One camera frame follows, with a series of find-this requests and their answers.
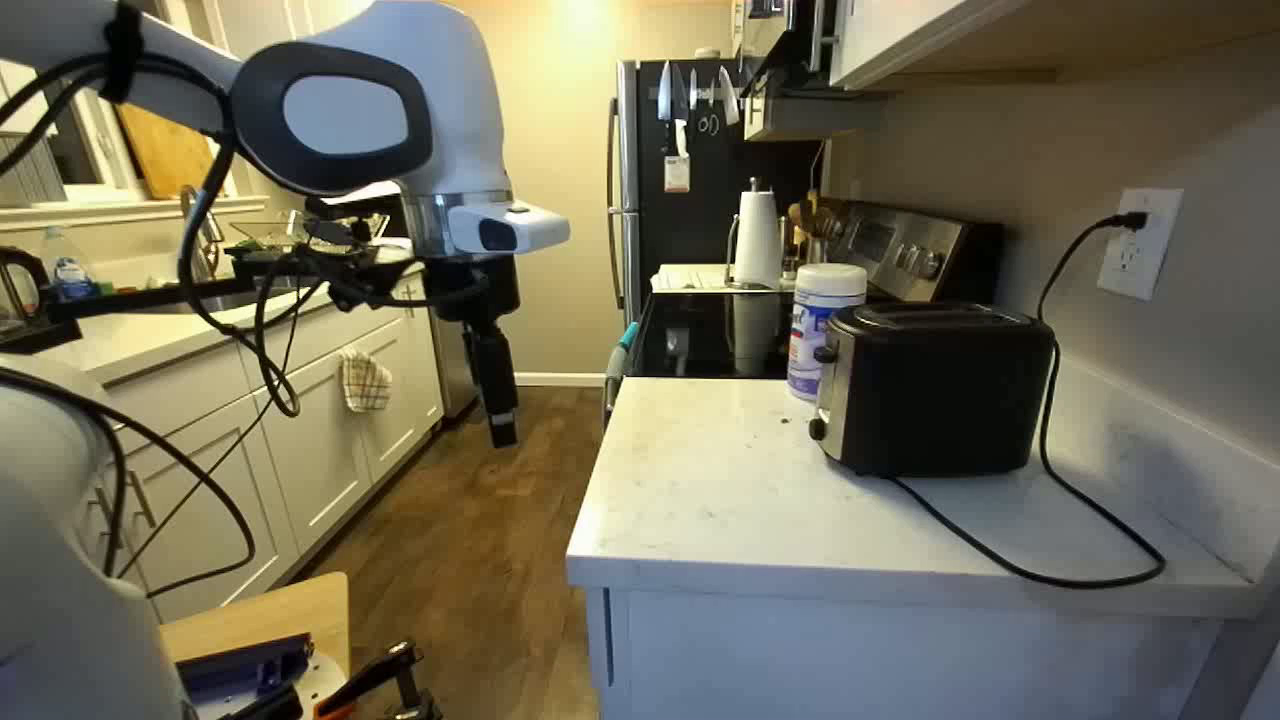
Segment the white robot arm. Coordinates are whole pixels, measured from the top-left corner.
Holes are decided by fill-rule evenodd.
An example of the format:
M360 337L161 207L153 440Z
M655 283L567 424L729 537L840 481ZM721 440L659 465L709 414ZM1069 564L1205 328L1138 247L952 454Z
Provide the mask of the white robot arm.
M512 198L498 77L464 14L373 0L237 59L126 0L4 0L0 58L179 121L304 198L395 185L429 298L469 328L493 440L516 440L498 321L516 310L512 261L562 243L567 220ZM143 594L76 534L91 483L121 474L99 390L14 355L0 407L0 720L195 720Z

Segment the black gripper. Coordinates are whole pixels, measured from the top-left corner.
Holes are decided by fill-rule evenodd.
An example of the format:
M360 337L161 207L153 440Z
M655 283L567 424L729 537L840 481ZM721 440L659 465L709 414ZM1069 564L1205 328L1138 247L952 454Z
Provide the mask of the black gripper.
M498 261L434 261L429 302L441 321L464 328L474 380L480 390L490 436L498 447L516 443L516 378L508 339L498 328L502 316L519 310L516 265Z

